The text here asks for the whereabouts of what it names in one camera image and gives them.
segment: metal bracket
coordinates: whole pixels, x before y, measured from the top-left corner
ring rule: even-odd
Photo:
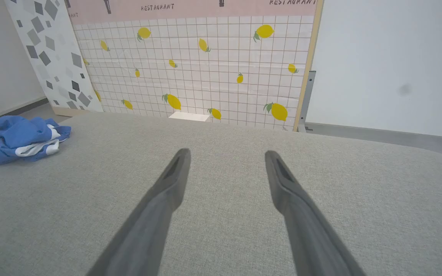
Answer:
[[[308,106],[310,98],[312,97],[313,83],[315,82],[316,71],[310,71],[308,74],[308,83],[305,89],[305,96],[303,98],[303,104],[301,106],[300,123],[299,125],[305,125],[307,120]]]

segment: wooden frame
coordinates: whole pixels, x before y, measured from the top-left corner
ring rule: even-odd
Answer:
[[[52,105],[51,105],[51,107],[52,107],[52,111],[54,111],[54,113],[56,115],[62,115],[62,116],[67,116],[67,117],[74,117],[74,116],[78,116],[78,115],[85,114],[88,112],[93,112],[93,111],[89,111],[89,110],[53,107]]]
[[[316,40],[318,38],[318,29],[320,28],[320,20],[322,18],[323,1],[318,0],[316,5],[315,17],[313,20],[312,38],[310,38],[310,46],[308,49],[307,64],[305,65],[305,75],[303,77],[303,85],[301,86],[300,100],[298,101],[298,109],[296,110],[296,118],[294,119],[293,131],[298,131],[298,124],[300,123],[301,107],[303,105],[303,98],[305,97],[305,90],[308,84],[308,75],[312,69],[313,56],[315,55]]]

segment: white block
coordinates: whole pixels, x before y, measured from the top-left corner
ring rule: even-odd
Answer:
[[[186,113],[186,112],[177,111],[174,114],[172,114],[169,118],[205,122],[205,121],[207,121],[207,118],[209,118],[209,115],[194,114],[194,113]]]

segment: floor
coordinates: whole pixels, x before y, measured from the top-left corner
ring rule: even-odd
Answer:
[[[46,103],[44,105],[38,106],[38,107],[28,110],[26,112],[23,112],[22,114],[20,114],[20,116],[23,118],[26,118],[26,119],[32,119],[35,117],[42,117],[43,119],[52,118],[58,124],[60,122],[64,121],[65,119],[69,118],[66,116],[55,115],[54,112],[52,111],[51,105],[49,103]]]
[[[305,126],[307,127],[306,133],[377,141],[395,145],[423,148],[442,153],[441,136],[314,123],[306,123]]]

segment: lemon print backdrop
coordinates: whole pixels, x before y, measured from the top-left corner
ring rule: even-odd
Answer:
[[[68,13],[106,112],[291,131],[316,3],[80,0]]]

